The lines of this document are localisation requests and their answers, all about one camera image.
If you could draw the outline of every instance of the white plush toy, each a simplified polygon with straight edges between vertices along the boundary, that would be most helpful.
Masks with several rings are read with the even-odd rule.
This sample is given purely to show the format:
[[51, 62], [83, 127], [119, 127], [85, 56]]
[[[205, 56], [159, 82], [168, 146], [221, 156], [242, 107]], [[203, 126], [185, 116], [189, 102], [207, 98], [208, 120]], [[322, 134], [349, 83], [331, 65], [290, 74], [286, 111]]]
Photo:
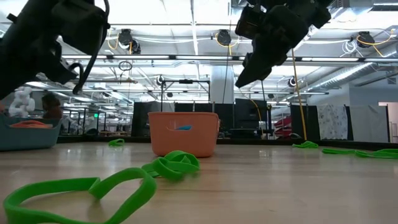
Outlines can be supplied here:
[[15, 99], [8, 109], [10, 116], [27, 118], [29, 112], [35, 110], [35, 100], [30, 98], [30, 93], [31, 87], [20, 87], [15, 92]]

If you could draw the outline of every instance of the ceiling pipe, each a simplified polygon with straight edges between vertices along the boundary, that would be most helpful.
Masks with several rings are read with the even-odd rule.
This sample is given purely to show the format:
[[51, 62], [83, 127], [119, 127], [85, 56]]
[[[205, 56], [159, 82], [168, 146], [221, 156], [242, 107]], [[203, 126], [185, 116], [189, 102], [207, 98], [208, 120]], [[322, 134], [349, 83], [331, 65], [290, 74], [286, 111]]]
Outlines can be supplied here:
[[[392, 44], [385, 49], [381, 50], [382, 54], [385, 57], [389, 58], [397, 58], [398, 57], [398, 44]], [[381, 68], [388, 68], [388, 67], [381, 67], [380, 64], [376, 62], [368, 62], [362, 63], [360, 65], [351, 67], [351, 68], [342, 68], [337, 72], [333, 72], [326, 77], [318, 80], [315, 83], [312, 83], [308, 86], [307, 91], [319, 91], [319, 90], [329, 90], [336, 86], [343, 85], [350, 81], [353, 81], [357, 78], [364, 77], [366, 75], [372, 74], [380, 70]]]

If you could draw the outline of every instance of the orange basket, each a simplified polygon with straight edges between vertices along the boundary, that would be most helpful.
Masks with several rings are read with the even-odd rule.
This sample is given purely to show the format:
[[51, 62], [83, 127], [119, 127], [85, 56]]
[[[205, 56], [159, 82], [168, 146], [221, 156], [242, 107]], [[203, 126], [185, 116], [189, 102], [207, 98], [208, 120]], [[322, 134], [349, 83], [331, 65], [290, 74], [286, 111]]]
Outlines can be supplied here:
[[165, 156], [175, 150], [196, 157], [213, 155], [219, 127], [217, 114], [152, 112], [148, 115], [152, 150], [156, 155]]

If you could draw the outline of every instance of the blue bin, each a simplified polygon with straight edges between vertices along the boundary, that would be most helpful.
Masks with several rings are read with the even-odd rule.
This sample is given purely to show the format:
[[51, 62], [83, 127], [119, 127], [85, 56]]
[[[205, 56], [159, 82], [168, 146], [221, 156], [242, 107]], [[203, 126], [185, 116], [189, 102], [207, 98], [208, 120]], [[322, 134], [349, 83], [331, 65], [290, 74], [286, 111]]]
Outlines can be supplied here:
[[[53, 128], [12, 128], [21, 121], [35, 120], [52, 124]], [[0, 114], [0, 151], [45, 149], [57, 143], [61, 128], [59, 119], [9, 118]]]

